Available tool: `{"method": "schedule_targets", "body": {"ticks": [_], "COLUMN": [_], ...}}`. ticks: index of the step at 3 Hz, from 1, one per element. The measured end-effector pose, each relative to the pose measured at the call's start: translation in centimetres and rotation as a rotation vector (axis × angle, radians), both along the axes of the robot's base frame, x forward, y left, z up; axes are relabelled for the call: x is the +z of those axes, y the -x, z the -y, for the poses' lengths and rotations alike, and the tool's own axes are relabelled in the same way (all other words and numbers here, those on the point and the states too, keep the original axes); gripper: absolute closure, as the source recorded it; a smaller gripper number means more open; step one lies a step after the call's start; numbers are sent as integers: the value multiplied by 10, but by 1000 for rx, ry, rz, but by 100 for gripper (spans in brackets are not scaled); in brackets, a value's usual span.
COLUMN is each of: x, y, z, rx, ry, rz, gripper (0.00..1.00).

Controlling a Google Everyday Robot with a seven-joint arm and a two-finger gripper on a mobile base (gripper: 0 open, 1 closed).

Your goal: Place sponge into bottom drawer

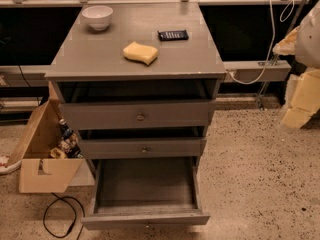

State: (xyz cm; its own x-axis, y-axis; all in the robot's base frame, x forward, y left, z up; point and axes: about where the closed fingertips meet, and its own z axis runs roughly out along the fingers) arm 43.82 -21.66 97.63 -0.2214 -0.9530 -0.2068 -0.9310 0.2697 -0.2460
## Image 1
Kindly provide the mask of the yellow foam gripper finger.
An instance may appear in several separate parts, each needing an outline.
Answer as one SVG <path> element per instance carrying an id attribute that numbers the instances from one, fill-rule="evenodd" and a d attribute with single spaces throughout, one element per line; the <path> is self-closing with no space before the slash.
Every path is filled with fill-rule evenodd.
<path id="1" fill-rule="evenodd" d="M 299 28 L 296 27 L 287 34 L 284 39 L 274 46 L 273 52 L 278 55 L 294 55 L 298 30 Z"/>
<path id="2" fill-rule="evenodd" d="M 300 76 L 291 74 L 280 124 L 289 129 L 299 129 L 319 110 L 320 70 L 308 69 Z"/>

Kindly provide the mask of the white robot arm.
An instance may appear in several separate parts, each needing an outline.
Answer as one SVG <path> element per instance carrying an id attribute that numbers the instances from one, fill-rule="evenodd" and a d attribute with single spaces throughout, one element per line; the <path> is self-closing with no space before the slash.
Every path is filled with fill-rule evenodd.
<path id="1" fill-rule="evenodd" d="M 277 55 L 294 55 L 307 67 L 287 83 L 280 124 L 299 129 L 320 109 L 320 1 L 284 39 L 275 45 Z"/>

